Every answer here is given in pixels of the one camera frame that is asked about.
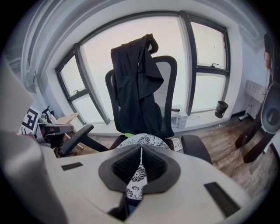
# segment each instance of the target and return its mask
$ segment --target floral pattern fabric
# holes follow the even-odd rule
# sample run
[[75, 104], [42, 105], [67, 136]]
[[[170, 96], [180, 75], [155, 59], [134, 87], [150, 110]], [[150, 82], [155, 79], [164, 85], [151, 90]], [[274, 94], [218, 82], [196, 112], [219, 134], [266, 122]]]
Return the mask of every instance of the floral pattern fabric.
[[[141, 145], [148, 144], [148, 145], [154, 145], [157, 147], [170, 149], [163, 140], [150, 134], [134, 135], [124, 140], [120, 145], [117, 146], [117, 148], [129, 146], [129, 145], [135, 145], [135, 144], [141, 144]], [[135, 171], [135, 174], [133, 175], [128, 186], [126, 187], [126, 196], [130, 199], [142, 200], [143, 187], [145, 185], [147, 185], [147, 175], [146, 175], [146, 170], [142, 164], [142, 149], [141, 149], [140, 165], [138, 169]]]

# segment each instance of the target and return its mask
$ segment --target speaker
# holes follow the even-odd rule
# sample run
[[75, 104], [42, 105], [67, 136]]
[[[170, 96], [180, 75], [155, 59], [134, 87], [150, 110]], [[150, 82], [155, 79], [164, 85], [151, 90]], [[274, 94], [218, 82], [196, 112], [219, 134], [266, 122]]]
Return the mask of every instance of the speaker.
[[264, 130], [275, 134], [280, 129], [280, 86], [273, 83], [262, 106], [261, 121]]

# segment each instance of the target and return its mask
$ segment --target green object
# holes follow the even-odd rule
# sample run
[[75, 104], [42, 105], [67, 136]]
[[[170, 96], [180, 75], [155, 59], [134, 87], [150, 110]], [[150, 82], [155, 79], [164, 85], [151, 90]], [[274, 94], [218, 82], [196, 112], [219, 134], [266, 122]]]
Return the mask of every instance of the green object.
[[130, 134], [130, 133], [124, 133], [125, 137], [129, 138], [129, 137], [132, 137], [133, 134]]

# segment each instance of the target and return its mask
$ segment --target black jacket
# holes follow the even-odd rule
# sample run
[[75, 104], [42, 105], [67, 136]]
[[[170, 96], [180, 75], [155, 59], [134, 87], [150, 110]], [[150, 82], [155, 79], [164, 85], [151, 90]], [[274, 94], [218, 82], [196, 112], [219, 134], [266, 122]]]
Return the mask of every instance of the black jacket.
[[111, 50], [113, 87], [124, 130], [159, 136], [162, 118], [153, 93], [164, 80], [146, 47], [150, 41], [153, 35], [147, 34]]

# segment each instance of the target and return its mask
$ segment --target window glass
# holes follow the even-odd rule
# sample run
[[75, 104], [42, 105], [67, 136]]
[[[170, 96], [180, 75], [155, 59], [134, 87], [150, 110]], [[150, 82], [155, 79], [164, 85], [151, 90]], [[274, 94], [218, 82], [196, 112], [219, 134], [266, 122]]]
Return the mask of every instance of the window glass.
[[186, 106], [186, 61], [178, 19], [146, 17], [131, 20], [106, 29], [83, 44], [83, 59], [87, 63], [91, 82], [111, 120], [114, 119], [113, 111], [105, 83], [105, 75], [113, 69], [111, 49], [150, 33], [158, 43], [158, 52], [152, 56], [168, 55], [177, 61], [178, 72], [172, 104]]
[[75, 56], [73, 56], [60, 72], [69, 96], [76, 94], [75, 90], [85, 89], [81, 79]]
[[89, 94], [72, 101], [77, 112], [86, 123], [103, 123], [103, 119], [93, 104]]
[[226, 68], [226, 52], [224, 48], [224, 35], [210, 27], [191, 22], [196, 41], [197, 64], [216, 68]]
[[225, 79], [222, 75], [197, 73], [192, 112], [216, 109], [222, 98]]

